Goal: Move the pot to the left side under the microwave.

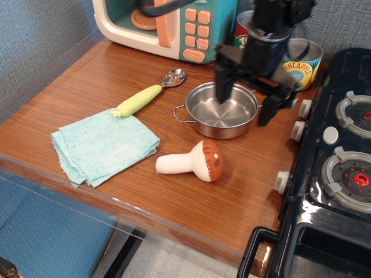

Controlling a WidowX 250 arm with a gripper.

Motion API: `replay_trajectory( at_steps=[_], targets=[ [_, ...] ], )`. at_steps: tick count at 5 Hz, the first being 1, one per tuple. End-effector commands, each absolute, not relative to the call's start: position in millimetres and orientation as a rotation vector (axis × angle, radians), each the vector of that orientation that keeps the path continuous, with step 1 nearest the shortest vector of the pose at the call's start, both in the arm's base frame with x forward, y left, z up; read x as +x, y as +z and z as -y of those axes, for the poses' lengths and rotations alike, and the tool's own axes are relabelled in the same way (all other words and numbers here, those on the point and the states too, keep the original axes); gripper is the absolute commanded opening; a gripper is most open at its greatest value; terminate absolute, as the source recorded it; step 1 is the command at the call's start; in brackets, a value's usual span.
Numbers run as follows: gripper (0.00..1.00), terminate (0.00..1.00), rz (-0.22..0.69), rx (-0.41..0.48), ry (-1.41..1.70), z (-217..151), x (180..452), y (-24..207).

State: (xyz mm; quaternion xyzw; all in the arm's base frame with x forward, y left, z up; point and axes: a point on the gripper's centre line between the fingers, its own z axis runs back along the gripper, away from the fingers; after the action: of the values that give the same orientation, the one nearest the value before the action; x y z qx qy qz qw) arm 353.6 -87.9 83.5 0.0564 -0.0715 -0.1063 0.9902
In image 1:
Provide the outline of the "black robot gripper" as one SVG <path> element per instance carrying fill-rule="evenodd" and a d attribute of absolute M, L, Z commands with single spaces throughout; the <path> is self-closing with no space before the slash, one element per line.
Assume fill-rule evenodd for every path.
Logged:
<path fill-rule="evenodd" d="M 280 34 L 265 34 L 257 27 L 249 27 L 248 32 L 244 49 L 223 43 L 215 46 L 213 68 L 217 101 L 222 104 L 230 98 L 235 81 L 253 85 L 260 78 L 266 78 L 293 92 L 300 91 L 301 84 L 283 69 L 282 61 L 288 51 L 293 29 L 288 28 Z M 266 126 L 280 110 L 291 106 L 291 103 L 291 93 L 267 96 L 261 107 L 258 125 Z"/>

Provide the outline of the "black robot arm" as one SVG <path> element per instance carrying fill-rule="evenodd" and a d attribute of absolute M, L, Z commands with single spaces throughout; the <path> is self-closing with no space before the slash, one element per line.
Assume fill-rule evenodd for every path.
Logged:
<path fill-rule="evenodd" d="M 306 29 L 303 21 L 314 6 L 315 1 L 255 1 L 245 48 L 223 43 L 215 47 L 215 92 L 220 104 L 239 81 L 265 95 L 259 126 L 267 125 L 280 109 L 293 106 L 302 86 L 283 68 L 283 57 L 294 28 Z"/>

